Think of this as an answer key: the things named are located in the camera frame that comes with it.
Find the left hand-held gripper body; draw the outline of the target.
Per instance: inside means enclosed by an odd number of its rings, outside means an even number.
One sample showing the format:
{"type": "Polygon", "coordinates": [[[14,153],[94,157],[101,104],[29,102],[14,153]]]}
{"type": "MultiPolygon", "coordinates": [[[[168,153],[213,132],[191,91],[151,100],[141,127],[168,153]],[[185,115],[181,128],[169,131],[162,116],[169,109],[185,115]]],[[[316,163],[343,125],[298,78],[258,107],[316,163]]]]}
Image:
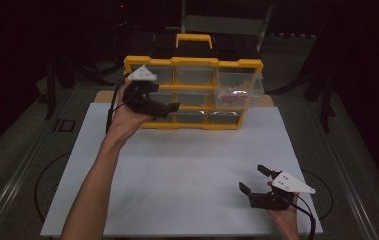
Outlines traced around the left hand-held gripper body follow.
{"type": "Polygon", "coordinates": [[[148,82],[156,83],[157,75],[151,72],[145,65],[132,72],[128,79],[131,84],[124,92],[124,104],[135,113],[152,116],[153,118],[166,118],[170,112],[167,105],[151,99],[145,87],[148,82]]]}

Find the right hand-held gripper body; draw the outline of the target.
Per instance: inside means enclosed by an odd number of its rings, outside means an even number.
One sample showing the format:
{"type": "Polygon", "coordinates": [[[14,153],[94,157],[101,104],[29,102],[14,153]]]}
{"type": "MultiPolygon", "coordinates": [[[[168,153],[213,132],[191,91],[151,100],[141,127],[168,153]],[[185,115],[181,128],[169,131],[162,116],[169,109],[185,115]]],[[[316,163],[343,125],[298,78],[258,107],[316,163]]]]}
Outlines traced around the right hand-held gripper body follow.
{"type": "Polygon", "coordinates": [[[253,208],[273,211],[286,210],[293,203],[296,193],[316,193],[314,188],[285,171],[263,171],[263,174],[272,178],[271,191],[263,194],[248,190],[248,199],[253,208]]]}

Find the yellow black drawer organizer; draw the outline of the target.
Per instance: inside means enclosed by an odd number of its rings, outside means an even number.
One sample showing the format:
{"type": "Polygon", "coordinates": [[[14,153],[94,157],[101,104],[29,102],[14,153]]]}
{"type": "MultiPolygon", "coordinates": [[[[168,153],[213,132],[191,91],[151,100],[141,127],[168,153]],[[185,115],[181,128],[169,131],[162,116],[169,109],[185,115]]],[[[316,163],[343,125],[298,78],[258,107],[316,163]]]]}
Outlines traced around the yellow black drawer organizer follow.
{"type": "Polygon", "coordinates": [[[127,79],[133,68],[145,64],[254,69],[261,74],[263,71],[255,44],[247,36],[138,34],[124,58],[127,79]]]}

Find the clear plastic drawer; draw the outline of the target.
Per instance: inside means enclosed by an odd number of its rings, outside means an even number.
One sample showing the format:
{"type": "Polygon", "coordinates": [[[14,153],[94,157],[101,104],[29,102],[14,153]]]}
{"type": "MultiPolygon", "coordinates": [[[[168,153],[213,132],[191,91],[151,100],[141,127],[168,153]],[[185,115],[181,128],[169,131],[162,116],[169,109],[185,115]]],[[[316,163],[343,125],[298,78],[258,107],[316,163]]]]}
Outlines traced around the clear plastic drawer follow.
{"type": "Polygon", "coordinates": [[[219,68],[217,70],[214,90],[214,104],[218,108],[242,108],[254,107],[254,101],[264,94],[262,85],[263,75],[254,69],[237,70],[236,68],[219,68]],[[218,103],[221,95],[246,95],[244,104],[229,105],[218,103]]]}

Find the person's left hand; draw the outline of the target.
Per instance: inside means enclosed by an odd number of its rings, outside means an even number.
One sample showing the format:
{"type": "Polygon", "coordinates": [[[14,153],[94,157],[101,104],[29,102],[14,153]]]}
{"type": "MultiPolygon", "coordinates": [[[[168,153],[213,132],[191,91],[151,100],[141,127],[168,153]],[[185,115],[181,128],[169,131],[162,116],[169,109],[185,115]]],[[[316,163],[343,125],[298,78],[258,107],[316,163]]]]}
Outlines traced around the person's left hand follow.
{"type": "Polygon", "coordinates": [[[124,92],[130,84],[131,81],[126,81],[119,90],[119,108],[115,111],[112,118],[112,123],[106,133],[106,139],[108,141],[125,142],[140,128],[143,123],[152,119],[149,115],[133,112],[124,104],[124,92]]]}

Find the person's right hand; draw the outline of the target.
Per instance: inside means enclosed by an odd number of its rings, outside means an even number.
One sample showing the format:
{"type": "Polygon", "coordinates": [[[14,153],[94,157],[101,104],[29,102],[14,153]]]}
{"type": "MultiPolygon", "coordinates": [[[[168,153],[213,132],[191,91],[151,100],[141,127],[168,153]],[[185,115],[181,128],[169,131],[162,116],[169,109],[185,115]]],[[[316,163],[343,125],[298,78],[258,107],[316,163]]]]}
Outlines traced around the person's right hand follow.
{"type": "Polygon", "coordinates": [[[297,226],[297,209],[290,206],[286,210],[267,210],[282,240],[300,240],[297,226]]]}

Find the grid of small clear drawers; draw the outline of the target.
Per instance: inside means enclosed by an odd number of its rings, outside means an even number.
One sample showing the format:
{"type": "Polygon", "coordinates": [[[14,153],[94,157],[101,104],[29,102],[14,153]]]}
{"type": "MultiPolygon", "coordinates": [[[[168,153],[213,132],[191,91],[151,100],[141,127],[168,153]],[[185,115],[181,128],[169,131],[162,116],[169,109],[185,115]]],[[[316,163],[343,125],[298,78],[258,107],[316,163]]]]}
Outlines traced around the grid of small clear drawers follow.
{"type": "Polygon", "coordinates": [[[145,124],[154,129],[237,129],[242,123],[242,108],[218,108],[214,104],[217,69],[196,65],[147,65],[157,75],[159,89],[151,93],[152,100],[164,103],[180,103],[177,112],[166,118],[153,118],[145,124]]]}

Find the white board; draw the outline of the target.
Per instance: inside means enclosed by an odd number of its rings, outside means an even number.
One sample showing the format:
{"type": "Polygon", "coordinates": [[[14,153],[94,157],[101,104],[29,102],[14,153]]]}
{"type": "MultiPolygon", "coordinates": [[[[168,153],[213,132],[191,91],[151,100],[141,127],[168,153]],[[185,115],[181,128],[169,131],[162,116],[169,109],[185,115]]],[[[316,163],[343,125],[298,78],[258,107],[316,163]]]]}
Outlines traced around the white board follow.
{"type": "Polygon", "coordinates": [[[252,208],[239,189],[269,191],[259,165],[303,177],[276,107],[248,110],[238,130],[140,129],[121,150],[104,234],[271,235],[267,213],[252,208]]]}

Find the black tripod stand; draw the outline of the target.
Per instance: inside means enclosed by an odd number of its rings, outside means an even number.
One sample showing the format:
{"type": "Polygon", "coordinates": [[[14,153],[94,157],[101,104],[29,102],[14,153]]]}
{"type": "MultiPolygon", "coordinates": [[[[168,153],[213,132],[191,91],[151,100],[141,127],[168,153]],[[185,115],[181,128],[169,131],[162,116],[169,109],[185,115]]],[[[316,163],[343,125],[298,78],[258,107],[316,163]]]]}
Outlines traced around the black tripod stand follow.
{"type": "Polygon", "coordinates": [[[59,55],[52,55],[46,63],[46,93],[40,97],[43,103],[47,104],[45,119],[49,120],[56,110],[56,81],[59,81],[61,86],[66,89],[72,89],[75,86],[76,80],[73,74],[77,73],[84,76],[90,82],[101,86],[112,86],[112,82],[103,79],[103,76],[112,74],[120,69],[119,65],[93,71],[88,67],[84,67],[72,60],[59,55]]]}
{"type": "Polygon", "coordinates": [[[296,79],[280,88],[269,91],[272,95],[281,95],[306,82],[309,86],[303,96],[307,102],[321,99],[320,124],[329,132],[329,117],[332,113],[330,105],[332,92],[332,71],[334,70],[334,50],[337,46],[335,37],[319,36],[309,55],[301,67],[296,79]]]}

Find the grey metal stand frame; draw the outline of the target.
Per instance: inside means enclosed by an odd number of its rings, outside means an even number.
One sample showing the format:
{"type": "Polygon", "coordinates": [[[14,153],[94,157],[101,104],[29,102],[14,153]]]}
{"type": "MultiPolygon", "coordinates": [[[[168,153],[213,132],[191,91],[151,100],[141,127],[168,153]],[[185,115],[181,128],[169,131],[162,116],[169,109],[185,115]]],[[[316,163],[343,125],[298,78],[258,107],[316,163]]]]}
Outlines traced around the grey metal stand frame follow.
{"type": "Polygon", "coordinates": [[[180,33],[239,34],[256,37],[260,51],[274,0],[179,0],[180,33]]]}

